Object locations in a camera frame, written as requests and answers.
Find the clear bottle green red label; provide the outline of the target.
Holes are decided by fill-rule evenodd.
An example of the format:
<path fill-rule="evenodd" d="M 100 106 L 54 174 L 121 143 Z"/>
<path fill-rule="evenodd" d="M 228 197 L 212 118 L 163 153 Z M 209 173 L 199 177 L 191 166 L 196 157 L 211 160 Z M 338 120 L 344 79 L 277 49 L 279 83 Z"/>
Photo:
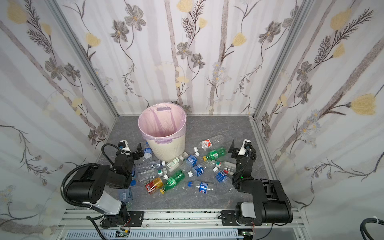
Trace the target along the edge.
<path fill-rule="evenodd" d="M 215 165 L 215 167 L 226 172 L 227 174 L 233 175 L 236 172 L 236 165 L 233 163 L 219 161 L 212 161 L 212 163 Z"/>

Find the green bottle yellow cap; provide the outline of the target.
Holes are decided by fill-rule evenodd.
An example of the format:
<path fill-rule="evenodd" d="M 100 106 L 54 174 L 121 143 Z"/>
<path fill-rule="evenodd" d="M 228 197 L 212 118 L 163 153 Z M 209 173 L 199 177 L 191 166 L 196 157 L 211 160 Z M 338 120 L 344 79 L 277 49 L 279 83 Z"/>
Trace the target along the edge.
<path fill-rule="evenodd" d="M 217 150 L 210 151 L 206 156 L 203 156 L 204 161 L 213 161 L 217 160 L 226 155 L 225 148 L 219 148 Z"/>

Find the pepsi bottle white cap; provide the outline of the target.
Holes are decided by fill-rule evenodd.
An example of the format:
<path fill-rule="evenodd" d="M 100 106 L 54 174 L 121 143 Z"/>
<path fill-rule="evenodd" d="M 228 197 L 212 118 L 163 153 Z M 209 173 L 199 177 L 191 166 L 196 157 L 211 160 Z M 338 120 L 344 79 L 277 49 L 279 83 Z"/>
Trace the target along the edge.
<path fill-rule="evenodd" d="M 213 168 L 213 172 L 215 173 L 215 179 L 219 183 L 220 190 L 224 193 L 232 193 L 234 187 L 229 176 L 217 167 Z"/>

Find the clear bottle red white label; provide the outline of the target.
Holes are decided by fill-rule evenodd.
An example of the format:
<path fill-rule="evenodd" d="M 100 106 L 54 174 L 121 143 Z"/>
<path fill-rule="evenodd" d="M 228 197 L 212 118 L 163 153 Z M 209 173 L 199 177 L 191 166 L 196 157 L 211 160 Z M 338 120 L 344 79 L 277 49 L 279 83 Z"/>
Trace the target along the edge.
<path fill-rule="evenodd" d="M 225 138 L 223 135 L 217 135 L 199 142 L 195 147 L 193 147 L 193 150 L 195 152 L 199 152 L 221 148 L 224 140 Z"/>

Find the pepsi bottle blue cap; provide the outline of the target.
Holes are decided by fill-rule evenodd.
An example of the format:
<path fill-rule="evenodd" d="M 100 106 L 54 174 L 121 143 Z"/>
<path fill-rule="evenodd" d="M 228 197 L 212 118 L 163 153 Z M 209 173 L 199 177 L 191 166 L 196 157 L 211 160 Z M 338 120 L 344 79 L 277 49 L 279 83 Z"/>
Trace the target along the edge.
<path fill-rule="evenodd" d="M 215 184 L 203 181 L 188 181 L 187 186 L 194 193 L 204 195 L 214 195 L 216 189 Z"/>

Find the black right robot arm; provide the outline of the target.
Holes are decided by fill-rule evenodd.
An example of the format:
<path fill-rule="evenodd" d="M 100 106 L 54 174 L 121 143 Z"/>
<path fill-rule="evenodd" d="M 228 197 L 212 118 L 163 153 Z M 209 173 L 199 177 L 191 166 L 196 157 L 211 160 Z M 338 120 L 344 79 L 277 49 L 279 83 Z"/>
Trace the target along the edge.
<path fill-rule="evenodd" d="M 235 210 L 221 211 L 220 219 L 225 227 L 261 226 L 276 224 L 284 226 L 293 221 L 291 202 L 278 180 L 252 177 L 253 163 L 257 152 L 250 140 L 244 140 L 240 148 L 232 142 L 228 153 L 236 159 L 232 185 L 240 193 L 250 194 L 251 202 L 238 202 Z"/>

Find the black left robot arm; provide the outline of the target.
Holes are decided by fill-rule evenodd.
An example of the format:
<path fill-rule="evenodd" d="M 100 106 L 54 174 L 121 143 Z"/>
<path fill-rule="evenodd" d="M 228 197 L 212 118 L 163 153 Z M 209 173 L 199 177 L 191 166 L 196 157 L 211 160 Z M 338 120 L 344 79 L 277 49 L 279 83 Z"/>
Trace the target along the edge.
<path fill-rule="evenodd" d="M 109 146 L 117 150 L 114 160 L 105 152 L 105 147 Z M 108 194 L 105 187 L 120 190 L 130 187 L 136 172 L 135 162 L 144 156 L 142 145 L 130 150 L 127 141 L 117 145 L 106 143 L 102 145 L 101 153 L 109 164 L 79 165 L 64 177 L 60 187 L 63 200 L 69 205 L 98 212 L 100 216 L 87 218 L 97 230 L 141 227 L 144 212 L 129 211 L 127 204 Z"/>

